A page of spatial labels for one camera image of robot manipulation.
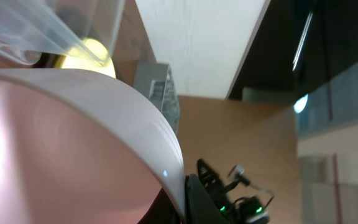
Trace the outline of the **yellow round plate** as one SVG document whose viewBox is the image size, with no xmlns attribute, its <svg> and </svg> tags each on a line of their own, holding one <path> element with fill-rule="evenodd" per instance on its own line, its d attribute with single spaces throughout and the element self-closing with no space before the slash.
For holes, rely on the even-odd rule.
<svg viewBox="0 0 358 224">
<path fill-rule="evenodd" d="M 100 41 L 88 37 L 83 39 L 82 45 L 69 47 L 65 54 L 57 56 L 52 67 L 89 70 L 116 78 L 108 49 Z"/>
</svg>

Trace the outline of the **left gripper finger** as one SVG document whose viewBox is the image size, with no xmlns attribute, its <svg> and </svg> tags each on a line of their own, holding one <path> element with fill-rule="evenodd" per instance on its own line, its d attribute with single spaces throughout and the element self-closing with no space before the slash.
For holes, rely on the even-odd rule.
<svg viewBox="0 0 358 224">
<path fill-rule="evenodd" d="M 189 224 L 228 224 L 195 174 L 186 176 L 186 220 Z"/>
</svg>

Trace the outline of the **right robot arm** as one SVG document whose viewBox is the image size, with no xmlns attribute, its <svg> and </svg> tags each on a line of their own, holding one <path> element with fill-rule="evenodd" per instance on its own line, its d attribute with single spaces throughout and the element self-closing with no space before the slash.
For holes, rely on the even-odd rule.
<svg viewBox="0 0 358 224">
<path fill-rule="evenodd" d="M 244 169 L 236 165 L 228 173 L 230 184 L 224 185 L 219 174 L 210 167 L 203 159 L 197 160 L 198 178 L 220 214 L 229 223 L 258 224 L 270 221 L 266 204 L 262 203 L 257 195 L 252 197 L 239 197 L 230 201 L 227 194 L 234 190 L 239 184 L 250 187 L 259 192 L 270 195 L 270 201 L 274 199 L 271 190 L 260 188 L 254 185 L 245 175 Z"/>
</svg>

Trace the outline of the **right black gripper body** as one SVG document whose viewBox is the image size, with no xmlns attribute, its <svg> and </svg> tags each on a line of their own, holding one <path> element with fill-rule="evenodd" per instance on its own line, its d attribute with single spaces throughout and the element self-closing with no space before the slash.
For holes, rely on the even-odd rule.
<svg viewBox="0 0 358 224">
<path fill-rule="evenodd" d="M 237 187 L 240 182 L 231 182 L 224 185 L 219 174 L 203 159 L 197 160 L 198 178 L 211 197 L 221 215 L 229 223 L 238 223 L 236 207 L 227 196 L 227 193 Z"/>
</svg>

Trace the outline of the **white rice bowl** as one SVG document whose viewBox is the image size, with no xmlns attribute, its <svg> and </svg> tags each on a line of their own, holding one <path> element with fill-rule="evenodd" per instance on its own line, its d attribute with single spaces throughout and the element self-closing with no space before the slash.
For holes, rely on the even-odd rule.
<svg viewBox="0 0 358 224">
<path fill-rule="evenodd" d="M 0 69 L 0 223 L 137 223 L 160 192 L 185 221 L 177 136 L 141 93 L 87 70 Z"/>
</svg>

